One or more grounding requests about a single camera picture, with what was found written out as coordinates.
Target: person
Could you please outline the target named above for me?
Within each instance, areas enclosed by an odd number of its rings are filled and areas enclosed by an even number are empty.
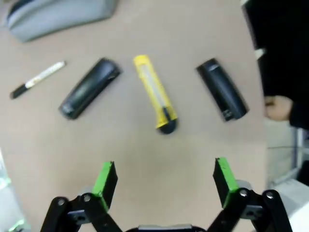
[[[250,0],[246,6],[259,59],[265,115],[309,130],[309,1]]]

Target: transparent plastic container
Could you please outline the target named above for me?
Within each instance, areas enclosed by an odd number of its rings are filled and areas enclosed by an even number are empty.
[[[30,232],[0,150],[0,232]]]

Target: gray fabric bag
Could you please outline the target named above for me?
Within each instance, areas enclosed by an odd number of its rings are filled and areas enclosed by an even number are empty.
[[[7,28],[26,42],[51,32],[109,18],[118,0],[21,0],[7,17]]]

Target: black jacket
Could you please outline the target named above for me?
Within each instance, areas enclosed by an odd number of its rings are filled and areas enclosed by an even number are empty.
[[[250,0],[247,15],[266,96],[293,100],[290,124],[309,130],[309,1]]]

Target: marker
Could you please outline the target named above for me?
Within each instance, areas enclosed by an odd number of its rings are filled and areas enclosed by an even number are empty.
[[[156,112],[156,127],[164,134],[172,133],[176,129],[177,115],[149,58],[145,55],[137,56],[134,64]]]
[[[39,75],[33,77],[31,80],[27,81],[26,83],[22,84],[20,87],[15,89],[11,94],[11,99],[15,99],[26,92],[28,89],[34,87],[36,84],[44,80],[45,78],[49,77],[50,75],[54,74],[61,68],[66,65],[65,61],[58,62],[53,66],[49,67],[45,71],[41,72]]]

